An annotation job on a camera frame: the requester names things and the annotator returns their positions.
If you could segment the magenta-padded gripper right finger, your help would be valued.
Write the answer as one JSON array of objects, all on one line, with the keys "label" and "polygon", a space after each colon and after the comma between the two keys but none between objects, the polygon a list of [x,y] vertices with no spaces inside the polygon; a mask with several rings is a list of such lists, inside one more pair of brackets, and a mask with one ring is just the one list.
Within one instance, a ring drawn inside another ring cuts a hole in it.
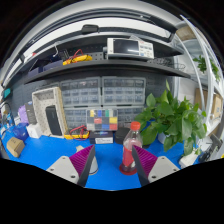
[{"label": "magenta-padded gripper right finger", "polygon": [[153,183],[179,170],[166,156],[156,157],[138,146],[132,147],[132,156],[142,186]]}]

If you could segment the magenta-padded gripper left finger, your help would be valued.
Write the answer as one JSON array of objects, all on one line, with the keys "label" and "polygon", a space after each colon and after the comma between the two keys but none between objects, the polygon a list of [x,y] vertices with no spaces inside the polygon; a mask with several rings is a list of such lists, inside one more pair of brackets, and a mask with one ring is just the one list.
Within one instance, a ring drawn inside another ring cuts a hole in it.
[{"label": "magenta-padded gripper left finger", "polygon": [[92,161],[95,157],[95,146],[90,145],[72,156],[61,156],[47,171],[81,187],[86,185]]}]

